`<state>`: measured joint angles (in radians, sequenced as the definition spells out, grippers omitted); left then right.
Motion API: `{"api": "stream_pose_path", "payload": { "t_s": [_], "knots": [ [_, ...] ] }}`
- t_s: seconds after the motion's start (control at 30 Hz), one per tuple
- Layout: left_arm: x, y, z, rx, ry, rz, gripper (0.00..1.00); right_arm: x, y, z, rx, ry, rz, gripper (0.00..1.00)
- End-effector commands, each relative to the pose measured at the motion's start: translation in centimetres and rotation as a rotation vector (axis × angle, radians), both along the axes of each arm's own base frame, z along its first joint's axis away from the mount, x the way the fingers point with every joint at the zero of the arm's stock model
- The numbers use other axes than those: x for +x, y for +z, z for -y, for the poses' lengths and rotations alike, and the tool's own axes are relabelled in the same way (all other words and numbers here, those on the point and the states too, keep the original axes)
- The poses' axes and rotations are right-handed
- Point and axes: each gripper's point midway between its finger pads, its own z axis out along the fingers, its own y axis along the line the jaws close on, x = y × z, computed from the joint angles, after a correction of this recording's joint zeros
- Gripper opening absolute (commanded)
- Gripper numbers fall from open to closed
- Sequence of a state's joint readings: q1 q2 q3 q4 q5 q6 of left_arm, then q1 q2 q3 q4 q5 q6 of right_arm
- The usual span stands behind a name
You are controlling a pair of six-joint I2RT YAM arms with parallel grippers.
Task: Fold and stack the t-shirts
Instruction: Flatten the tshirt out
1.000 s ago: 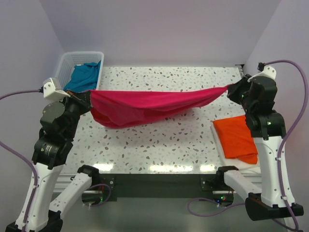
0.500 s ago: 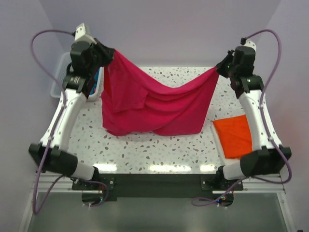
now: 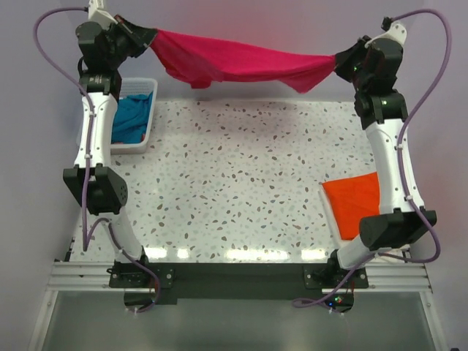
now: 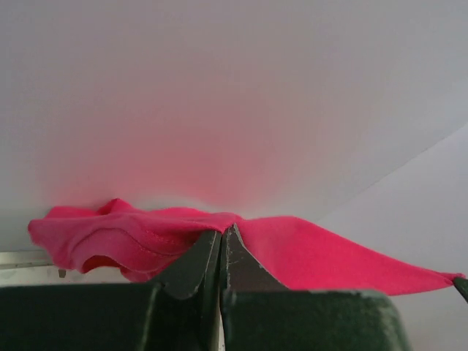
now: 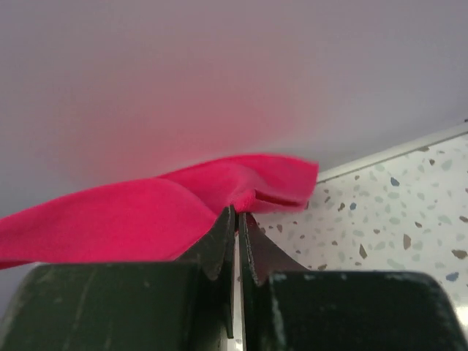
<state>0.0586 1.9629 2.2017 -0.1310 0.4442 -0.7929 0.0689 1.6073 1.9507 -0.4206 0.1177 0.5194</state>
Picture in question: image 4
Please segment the magenta t shirt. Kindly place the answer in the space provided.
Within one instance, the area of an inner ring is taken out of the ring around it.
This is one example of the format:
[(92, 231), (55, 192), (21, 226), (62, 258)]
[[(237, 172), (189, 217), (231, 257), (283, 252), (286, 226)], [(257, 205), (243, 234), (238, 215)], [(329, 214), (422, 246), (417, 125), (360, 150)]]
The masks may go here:
[(201, 233), (236, 226), (247, 250), (292, 290), (373, 289), (407, 295), (453, 285), (455, 275), (375, 252), (294, 216), (244, 219), (193, 208), (144, 211), (114, 199), (96, 210), (57, 206), (29, 222), (34, 244), (63, 269), (116, 267), (146, 282), (185, 254)]

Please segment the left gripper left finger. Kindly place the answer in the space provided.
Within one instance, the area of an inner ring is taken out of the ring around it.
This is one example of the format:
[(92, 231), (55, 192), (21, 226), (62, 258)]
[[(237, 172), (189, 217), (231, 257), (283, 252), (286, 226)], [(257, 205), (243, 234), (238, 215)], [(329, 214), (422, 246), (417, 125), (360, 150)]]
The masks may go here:
[(149, 350), (217, 350), (221, 234), (202, 233), (159, 274), (148, 305)]

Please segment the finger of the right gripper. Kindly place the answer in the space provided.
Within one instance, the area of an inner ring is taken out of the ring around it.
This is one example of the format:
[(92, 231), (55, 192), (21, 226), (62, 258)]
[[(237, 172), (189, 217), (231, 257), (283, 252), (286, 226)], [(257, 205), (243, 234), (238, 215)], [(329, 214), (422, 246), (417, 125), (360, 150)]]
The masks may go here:
[(468, 302), (468, 279), (456, 277), (453, 280), (453, 286), (457, 289), (463, 299)]

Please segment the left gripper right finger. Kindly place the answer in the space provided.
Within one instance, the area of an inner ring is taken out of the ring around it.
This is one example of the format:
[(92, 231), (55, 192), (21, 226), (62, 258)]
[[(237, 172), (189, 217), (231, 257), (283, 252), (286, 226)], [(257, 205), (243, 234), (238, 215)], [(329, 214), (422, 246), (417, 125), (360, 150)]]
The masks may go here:
[(280, 350), (268, 296), (289, 289), (246, 248), (236, 224), (222, 236), (220, 309), (226, 350)]

